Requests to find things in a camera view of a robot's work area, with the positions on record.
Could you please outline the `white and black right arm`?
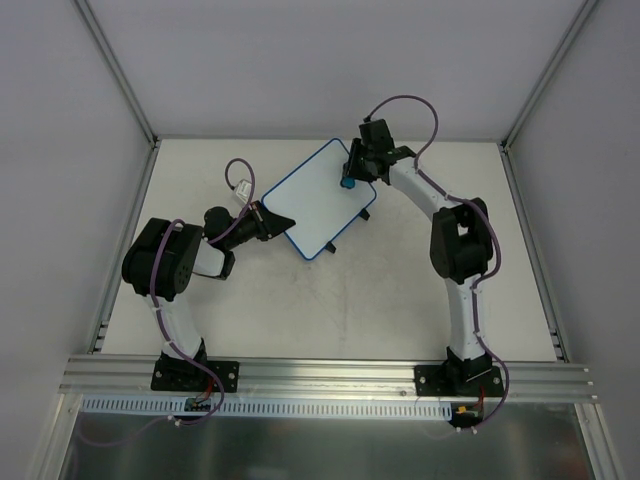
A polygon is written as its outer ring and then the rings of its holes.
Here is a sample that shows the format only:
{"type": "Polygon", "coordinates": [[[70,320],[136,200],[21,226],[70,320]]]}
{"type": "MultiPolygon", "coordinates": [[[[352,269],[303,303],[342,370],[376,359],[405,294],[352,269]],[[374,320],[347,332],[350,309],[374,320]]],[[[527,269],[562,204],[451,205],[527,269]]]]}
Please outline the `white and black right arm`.
{"type": "Polygon", "coordinates": [[[385,120],[366,118],[359,131],[343,165],[341,186],[381,180],[409,198],[431,221],[429,258],[447,289],[451,334],[446,359],[438,366],[414,368],[416,393],[502,396],[500,370],[480,332],[478,282],[494,255],[486,204],[447,193],[420,169],[416,153],[395,144],[385,120]]]}

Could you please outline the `blue-framed whiteboard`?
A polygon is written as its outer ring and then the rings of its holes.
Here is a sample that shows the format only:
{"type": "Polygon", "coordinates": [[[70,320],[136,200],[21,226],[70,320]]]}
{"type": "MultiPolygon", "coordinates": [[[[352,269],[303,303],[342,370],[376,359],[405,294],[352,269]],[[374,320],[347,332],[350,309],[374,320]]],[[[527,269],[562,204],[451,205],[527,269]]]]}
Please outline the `blue-framed whiteboard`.
{"type": "Polygon", "coordinates": [[[369,183],[355,181],[353,189],[340,186],[349,151],[332,138],[271,187],[261,202],[271,212],[291,218],[296,225],[285,232],[307,261],[325,251],[377,199],[369,183]]]}

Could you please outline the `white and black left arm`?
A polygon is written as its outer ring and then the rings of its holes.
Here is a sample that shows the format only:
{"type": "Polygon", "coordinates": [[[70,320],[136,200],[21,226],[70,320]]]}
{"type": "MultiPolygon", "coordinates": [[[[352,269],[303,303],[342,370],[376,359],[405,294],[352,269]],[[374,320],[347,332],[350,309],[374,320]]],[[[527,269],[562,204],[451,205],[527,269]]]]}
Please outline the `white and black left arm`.
{"type": "Polygon", "coordinates": [[[236,247],[254,239],[269,241],[295,225],[254,201],[236,217],[224,207],[212,207],[202,226],[152,218],[138,234],[123,260],[122,279],[156,317],[161,359],[177,361],[174,378],[185,389],[197,390],[209,377],[204,339],[183,297],[191,277],[225,280],[235,265],[236,247]]]}

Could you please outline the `blue bone-shaped eraser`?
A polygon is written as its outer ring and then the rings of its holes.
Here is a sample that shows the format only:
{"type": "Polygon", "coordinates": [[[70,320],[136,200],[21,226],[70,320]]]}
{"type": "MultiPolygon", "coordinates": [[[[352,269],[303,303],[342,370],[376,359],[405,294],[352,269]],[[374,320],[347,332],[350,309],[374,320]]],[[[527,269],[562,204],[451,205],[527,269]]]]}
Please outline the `blue bone-shaped eraser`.
{"type": "Polygon", "coordinates": [[[343,165],[340,186],[345,189],[353,189],[355,187],[355,179],[350,176],[351,164],[346,162],[343,165]]]}

